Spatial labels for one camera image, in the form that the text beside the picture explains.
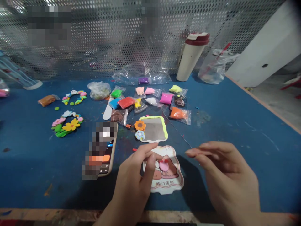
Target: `white tumbler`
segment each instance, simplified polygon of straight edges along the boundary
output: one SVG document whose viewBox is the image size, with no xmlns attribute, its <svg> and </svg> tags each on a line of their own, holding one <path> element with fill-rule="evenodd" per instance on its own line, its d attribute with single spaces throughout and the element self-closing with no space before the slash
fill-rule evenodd
<svg viewBox="0 0 301 226">
<path fill-rule="evenodd" d="M 180 82 L 185 82 L 188 80 L 195 64 L 200 58 L 205 45 L 209 42 L 208 33 L 194 33 L 188 35 L 184 46 L 182 47 L 182 58 L 179 66 L 177 80 Z"/>
</svg>

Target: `hand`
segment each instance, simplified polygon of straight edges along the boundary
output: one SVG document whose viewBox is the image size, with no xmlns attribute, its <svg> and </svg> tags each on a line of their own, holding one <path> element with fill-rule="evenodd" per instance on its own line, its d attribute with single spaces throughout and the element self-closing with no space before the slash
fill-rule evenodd
<svg viewBox="0 0 301 226">
<path fill-rule="evenodd" d="M 209 141 L 186 154 L 205 169 L 209 198 L 225 225 L 260 225 L 258 180 L 233 144 Z"/>
<path fill-rule="evenodd" d="M 136 225 L 150 196 L 156 160 L 162 156 L 151 152 L 158 143 L 139 146 L 119 167 L 115 191 L 111 202 L 95 225 Z M 147 161 L 143 177 L 141 164 Z"/>
</svg>

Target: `blue table surface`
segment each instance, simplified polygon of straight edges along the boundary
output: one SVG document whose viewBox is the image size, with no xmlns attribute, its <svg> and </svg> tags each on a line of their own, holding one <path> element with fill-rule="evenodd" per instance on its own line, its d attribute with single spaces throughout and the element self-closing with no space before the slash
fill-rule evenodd
<svg viewBox="0 0 301 226">
<path fill-rule="evenodd" d="M 195 147 L 217 140 L 233 143 L 256 173 L 262 211 L 298 212 L 301 136 L 229 79 L 219 85 L 208 85 L 193 77 L 184 83 L 152 86 L 168 91 L 177 84 L 189 89 L 192 125 L 166 122 L 169 138 L 159 145 L 175 148 L 185 184 L 182 190 L 170 195 L 152 193 L 146 209 L 213 211 L 204 171 L 184 152 L 190 148 L 189 144 Z M 103 81 L 114 88 L 111 79 Z M 107 105 L 107 101 L 95 102 L 89 97 L 89 82 L 49 81 L 32 91 L 12 88 L 8 98 L 0 99 L 1 208 L 102 210 L 106 207 L 113 195 L 120 164 L 132 154 L 132 148 L 142 143 L 134 139 L 133 132 L 120 126 L 112 173 L 98 180 L 82 180 L 82 161 L 92 140 L 92 128 L 95 122 L 103 121 L 102 112 Z M 87 91 L 87 99 L 75 106 L 61 101 L 47 107 L 37 103 L 50 94 L 62 98 L 72 89 Z M 127 87 L 124 95 L 133 96 L 134 87 Z M 66 110 L 81 114 L 84 122 L 76 133 L 57 138 L 51 124 Z M 211 118 L 201 123 L 204 112 Z M 162 111 L 150 106 L 139 114 L 131 112 L 128 123 L 133 124 L 146 114 L 162 115 Z M 44 196 L 50 184 L 49 196 Z"/>
</svg>

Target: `phone screen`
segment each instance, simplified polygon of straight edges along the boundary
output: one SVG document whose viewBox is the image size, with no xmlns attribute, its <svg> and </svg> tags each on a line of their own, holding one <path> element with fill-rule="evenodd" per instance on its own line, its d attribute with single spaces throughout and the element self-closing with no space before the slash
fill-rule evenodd
<svg viewBox="0 0 301 226">
<path fill-rule="evenodd" d="M 111 156 L 112 156 L 112 150 L 113 150 L 113 142 L 114 142 L 114 140 L 112 140 L 109 143 L 109 145 L 107 146 L 107 149 L 104 152 L 103 162 L 100 166 L 100 171 L 99 171 L 98 174 L 107 174 L 109 172 Z"/>
</svg>

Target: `perforated metal mesh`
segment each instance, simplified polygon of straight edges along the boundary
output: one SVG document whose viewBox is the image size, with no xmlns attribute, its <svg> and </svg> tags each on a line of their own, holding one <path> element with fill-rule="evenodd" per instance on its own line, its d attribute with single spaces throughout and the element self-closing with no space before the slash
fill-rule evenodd
<svg viewBox="0 0 301 226">
<path fill-rule="evenodd" d="M 0 9 L 0 46 L 41 80 L 108 77 L 133 62 L 165 67 L 173 74 L 189 33 L 210 33 L 203 57 L 211 47 L 223 48 L 229 41 L 233 41 L 232 52 L 241 53 L 283 2 L 11 0 Z M 71 8 L 71 36 L 63 37 L 66 45 L 53 37 L 50 46 L 28 45 L 32 6 L 45 6 L 46 11 L 52 6 Z M 58 23 L 68 23 L 66 15 L 69 17 L 67 13 L 53 17 L 59 18 Z"/>
</svg>

